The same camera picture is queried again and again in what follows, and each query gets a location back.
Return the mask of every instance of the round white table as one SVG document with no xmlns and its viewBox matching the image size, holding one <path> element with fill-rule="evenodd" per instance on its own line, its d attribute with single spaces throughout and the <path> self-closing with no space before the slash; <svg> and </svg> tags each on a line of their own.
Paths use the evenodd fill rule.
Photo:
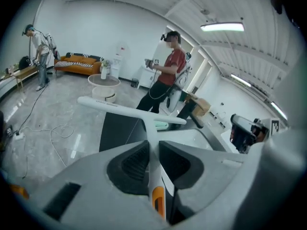
<svg viewBox="0 0 307 230">
<path fill-rule="evenodd" d="M 88 82 L 95 86 L 92 90 L 92 97 L 98 100 L 113 103 L 116 99 L 116 88 L 120 85 L 120 80 L 107 75 L 106 79 L 101 79 L 101 74 L 94 74 L 88 77 Z"/>
</svg>

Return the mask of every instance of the fluorescent light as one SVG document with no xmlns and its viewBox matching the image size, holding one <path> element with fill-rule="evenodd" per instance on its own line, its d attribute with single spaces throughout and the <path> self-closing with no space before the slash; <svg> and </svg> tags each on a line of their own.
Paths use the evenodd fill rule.
<svg viewBox="0 0 307 230">
<path fill-rule="evenodd" d="M 282 112 L 282 110 L 274 102 L 272 102 L 271 105 L 276 109 L 277 112 L 279 112 L 281 116 L 283 116 L 285 120 L 288 120 L 287 116 Z"/>
<path fill-rule="evenodd" d="M 245 80 L 243 80 L 243 79 L 241 79 L 241 78 L 235 76 L 234 74 L 231 74 L 230 76 L 231 76 L 232 78 L 238 80 L 239 82 L 241 82 L 241 83 L 247 85 L 248 87 L 251 87 L 250 83 L 248 83 L 248 82 L 246 82 Z"/>
<path fill-rule="evenodd" d="M 204 32 L 211 32 L 211 31 L 238 31 L 238 32 L 243 32 L 244 26 L 240 22 L 214 23 L 214 24 L 202 25 L 201 29 Z"/>
</svg>

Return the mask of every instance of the electrical cable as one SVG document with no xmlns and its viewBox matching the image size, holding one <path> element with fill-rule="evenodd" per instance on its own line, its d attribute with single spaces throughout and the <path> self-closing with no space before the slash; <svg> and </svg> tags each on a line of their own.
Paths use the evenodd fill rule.
<svg viewBox="0 0 307 230">
<path fill-rule="evenodd" d="M 34 30 L 38 31 L 41 33 L 41 35 L 43 35 L 43 37 L 46 39 L 46 41 L 48 42 L 47 40 L 47 37 L 39 30 L 37 30 L 36 28 L 34 28 Z M 49 52 L 48 52 L 48 57 L 49 57 L 49 60 L 48 60 L 48 63 L 46 64 L 45 68 L 47 68 L 47 66 L 49 65 L 50 63 L 50 60 L 51 60 L 51 54 L 50 52 L 52 52 L 52 49 L 53 49 L 53 44 L 52 44 L 52 37 L 50 36 L 50 41 L 51 41 L 51 44 L 48 42 L 48 46 L 49 46 Z"/>
<path fill-rule="evenodd" d="M 60 127 L 60 126 L 70 127 L 70 128 L 72 128 L 72 132 L 71 132 L 69 135 L 67 135 L 67 136 L 63 136 L 63 135 L 61 135 L 61 134 L 59 134 L 58 132 L 55 131 L 55 129 L 58 128 L 58 127 Z M 68 138 L 68 137 L 70 137 L 70 136 L 74 133 L 74 128 L 73 128 L 73 127 L 71 127 L 71 126 L 69 126 L 69 125 L 58 125 L 58 126 L 56 126 L 55 128 L 53 128 L 53 129 L 33 130 L 33 129 L 31 129 L 29 126 L 26 126 L 26 127 L 22 128 L 21 130 L 24 130 L 24 129 L 26 129 L 26 128 L 30 129 L 32 132 L 50 131 L 50 142 L 51 142 L 51 145 L 52 145 L 54 151 L 56 152 L 56 154 L 58 155 L 58 157 L 60 158 L 60 160 L 62 161 L 62 163 L 64 164 L 64 166 L 67 167 L 67 165 L 65 164 L 64 160 L 63 160 L 62 157 L 59 155 L 57 149 L 56 149 L 55 146 L 53 145 L 53 142 L 52 142 L 52 132 L 53 132 L 53 133 L 56 133 L 57 135 L 61 136 L 62 138 Z M 24 176 L 22 177 L 22 179 L 24 179 L 24 178 L 27 176 L 27 174 L 28 174 L 28 155 L 26 155 L 25 162 L 26 162 L 26 170 L 25 170 L 25 174 L 24 174 Z"/>
<path fill-rule="evenodd" d="M 185 70 L 183 69 L 182 73 L 180 73 L 178 77 L 176 77 L 174 83 L 168 88 L 168 90 L 167 90 L 164 94 L 160 95 L 160 96 L 157 97 L 157 98 L 153 98 L 153 97 L 150 95 L 150 89 L 152 88 L 152 85 L 153 85 L 153 82 L 154 82 L 154 80 L 155 80 L 155 76 L 156 76 L 156 74 L 157 74 L 157 71 L 158 71 L 158 70 L 156 69 L 156 70 L 155 70 L 155 73 L 154 73 L 153 81 L 152 81 L 152 83 L 150 84 L 149 91 L 148 91 L 150 98 L 152 98 L 153 100 L 158 100 L 158 99 L 160 99 L 162 96 L 164 96 L 165 94 L 167 94 L 167 92 L 174 86 L 176 80 L 177 80 L 185 71 L 188 71 L 187 77 L 189 77 L 189 67 L 187 67 Z"/>
<path fill-rule="evenodd" d="M 46 89 L 47 86 L 48 86 L 48 84 L 46 84 L 46 86 L 44 87 L 43 91 L 39 94 L 38 98 L 36 99 L 36 101 L 34 102 L 34 104 L 33 104 L 33 106 L 32 106 L 32 109 L 31 109 L 30 114 L 29 114 L 28 117 L 24 120 L 24 122 L 20 125 L 20 128 L 19 128 L 18 131 L 16 132 L 16 135 L 19 135 L 19 132 L 20 132 L 21 127 L 25 124 L 25 122 L 28 120 L 28 118 L 29 118 L 30 115 L 32 114 L 33 109 L 34 109 L 34 106 L 35 106 L 37 100 L 38 100 L 39 97 L 42 95 L 42 93 L 45 91 L 45 89 Z"/>
</svg>

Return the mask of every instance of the jeans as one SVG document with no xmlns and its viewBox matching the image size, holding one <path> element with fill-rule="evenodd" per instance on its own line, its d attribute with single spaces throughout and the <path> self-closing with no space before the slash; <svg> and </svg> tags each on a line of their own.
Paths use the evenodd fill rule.
<svg viewBox="0 0 307 230">
<path fill-rule="evenodd" d="M 148 91 L 148 93 L 141 99 L 138 107 L 136 109 L 143 110 L 143 111 L 149 111 L 151 108 L 152 113 L 159 113 L 159 107 L 160 103 L 163 102 L 167 95 L 171 92 L 171 86 L 168 86 L 160 81 L 157 81 L 154 83 L 154 85 L 151 87 L 151 89 Z"/>
<path fill-rule="evenodd" d="M 44 86 L 47 83 L 47 66 L 46 66 L 46 62 L 47 62 L 47 58 L 48 58 L 48 53 L 47 54 L 43 54 L 40 56 L 40 66 L 39 66 L 39 86 L 44 88 Z"/>
</svg>

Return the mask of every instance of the man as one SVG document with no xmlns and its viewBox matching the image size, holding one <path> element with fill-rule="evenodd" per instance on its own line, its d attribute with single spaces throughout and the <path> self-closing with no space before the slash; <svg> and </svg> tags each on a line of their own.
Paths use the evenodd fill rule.
<svg viewBox="0 0 307 230">
<path fill-rule="evenodd" d="M 36 59 L 39 60 L 39 85 L 36 91 L 41 90 L 49 82 L 47 78 L 47 58 L 50 52 L 49 43 L 41 32 L 34 29 L 33 25 L 29 24 L 25 28 L 24 33 L 27 37 L 32 37 L 32 42 L 36 48 Z"/>
<path fill-rule="evenodd" d="M 153 65 L 152 69 L 161 71 L 161 75 L 148 93 L 141 99 L 137 109 L 159 113 L 160 103 L 165 100 L 167 94 L 176 80 L 176 74 L 180 73 L 186 64 L 186 53 L 181 48 L 181 37 L 177 31 L 169 32 L 166 36 L 167 46 L 172 48 L 172 53 L 167 57 L 164 66 Z"/>
</svg>

